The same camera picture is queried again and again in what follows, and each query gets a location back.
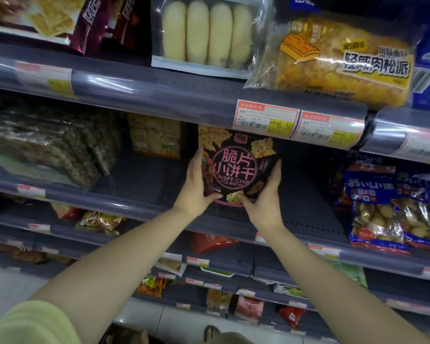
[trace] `white tile floor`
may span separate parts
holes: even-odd
[[[0,268],[0,317],[14,305],[25,301],[46,283],[46,279]],[[238,332],[255,344],[317,344],[321,341],[302,339],[300,336],[241,324],[209,315],[186,312],[175,308],[131,298],[116,322],[131,328],[146,328],[150,334],[169,344],[203,341],[204,329],[213,325],[221,332]]]

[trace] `person's left hand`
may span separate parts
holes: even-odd
[[[220,199],[223,196],[220,193],[212,193],[204,197],[204,181],[202,179],[203,151],[203,148],[200,147],[189,162],[187,179],[174,204],[174,209],[188,213],[192,219],[201,215],[215,199]]]

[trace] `red package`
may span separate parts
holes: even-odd
[[[0,0],[0,40],[95,54],[111,0]]]
[[[263,314],[264,301],[255,298],[239,296],[236,307],[236,316],[245,321],[258,324]]]
[[[194,253],[204,254],[238,242],[239,240],[229,239],[227,237],[216,237],[213,234],[193,233],[191,247]]]
[[[294,329],[298,329],[298,322],[301,316],[307,312],[302,308],[293,306],[283,306],[279,310],[279,315]]]
[[[114,38],[126,48],[136,46],[138,0],[113,0],[108,28],[104,37]]]
[[[64,220],[78,220],[85,212],[83,209],[61,203],[51,203],[51,206],[56,211],[57,217]]]

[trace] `yellow-green sleeve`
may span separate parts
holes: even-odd
[[[67,315],[44,301],[26,301],[0,319],[0,344],[81,344]]]

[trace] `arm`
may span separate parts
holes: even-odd
[[[301,243],[283,225],[278,161],[256,203],[242,196],[248,216],[290,276],[343,344],[429,344],[430,339],[374,295]]]
[[[189,223],[219,194],[204,197],[202,151],[188,166],[174,207],[84,256],[37,291],[31,300],[65,312],[83,343],[96,343],[112,319]]]

